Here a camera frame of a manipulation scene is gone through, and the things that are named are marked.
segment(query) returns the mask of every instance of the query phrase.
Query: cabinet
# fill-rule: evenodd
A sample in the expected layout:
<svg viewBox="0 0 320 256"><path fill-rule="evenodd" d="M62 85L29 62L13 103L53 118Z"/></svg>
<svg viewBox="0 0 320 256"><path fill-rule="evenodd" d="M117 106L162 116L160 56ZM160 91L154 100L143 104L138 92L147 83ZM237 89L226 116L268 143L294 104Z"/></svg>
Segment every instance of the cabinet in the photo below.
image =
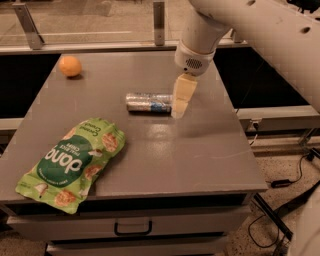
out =
<svg viewBox="0 0 320 256"><path fill-rule="evenodd" d="M174 52L79 54L82 75L55 67L0 160L8 224L44 240L51 255L211 255L267 186L214 64L199 78L184 118L129 113L128 92L170 93ZM115 122L124 149L75 215L23 198L20 177L66 132L90 117Z"/></svg>

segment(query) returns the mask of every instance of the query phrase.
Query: gray table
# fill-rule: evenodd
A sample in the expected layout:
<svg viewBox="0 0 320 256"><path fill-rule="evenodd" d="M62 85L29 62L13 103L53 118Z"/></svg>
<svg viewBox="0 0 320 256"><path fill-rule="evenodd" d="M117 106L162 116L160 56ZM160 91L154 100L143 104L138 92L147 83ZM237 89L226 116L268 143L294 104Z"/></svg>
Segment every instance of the gray table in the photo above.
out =
<svg viewBox="0 0 320 256"><path fill-rule="evenodd" d="M174 52L79 54L80 78L54 68L0 160L0 204L32 204L17 181L74 125L90 117L124 131L124 149L107 165L87 201L249 195L267 189L215 65L200 77L184 118L132 114L128 92L171 93L180 74Z"/></svg>

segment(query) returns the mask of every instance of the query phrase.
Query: green snack bag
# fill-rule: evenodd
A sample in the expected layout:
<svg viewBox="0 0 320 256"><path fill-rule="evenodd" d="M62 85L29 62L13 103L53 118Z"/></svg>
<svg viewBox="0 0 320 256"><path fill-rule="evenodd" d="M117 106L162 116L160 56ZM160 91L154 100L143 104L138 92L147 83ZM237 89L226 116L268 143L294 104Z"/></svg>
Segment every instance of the green snack bag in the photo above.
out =
<svg viewBox="0 0 320 256"><path fill-rule="evenodd" d="M16 192L73 214L124 144L124 133L114 124L100 118L84 121L23 175Z"/></svg>

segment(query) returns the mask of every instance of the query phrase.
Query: logo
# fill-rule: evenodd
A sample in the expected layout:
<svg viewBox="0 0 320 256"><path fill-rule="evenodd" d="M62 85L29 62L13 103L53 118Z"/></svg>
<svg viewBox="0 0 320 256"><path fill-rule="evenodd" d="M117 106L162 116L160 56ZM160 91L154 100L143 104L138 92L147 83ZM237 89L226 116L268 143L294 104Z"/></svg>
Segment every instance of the logo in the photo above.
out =
<svg viewBox="0 0 320 256"><path fill-rule="evenodd" d="M83 169L91 162L90 142L79 135L62 140L41 159L37 174L46 183L55 187L65 187L77 180Z"/></svg>

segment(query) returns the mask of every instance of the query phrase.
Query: can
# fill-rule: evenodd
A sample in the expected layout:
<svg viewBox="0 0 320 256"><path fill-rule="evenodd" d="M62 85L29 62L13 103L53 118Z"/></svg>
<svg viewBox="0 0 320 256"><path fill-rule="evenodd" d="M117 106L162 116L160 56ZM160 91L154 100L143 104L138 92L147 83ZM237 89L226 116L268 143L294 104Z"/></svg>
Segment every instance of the can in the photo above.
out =
<svg viewBox="0 0 320 256"><path fill-rule="evenodd" d="M128 93L126 95L128 111L171 112L172 94Z"/></svg>

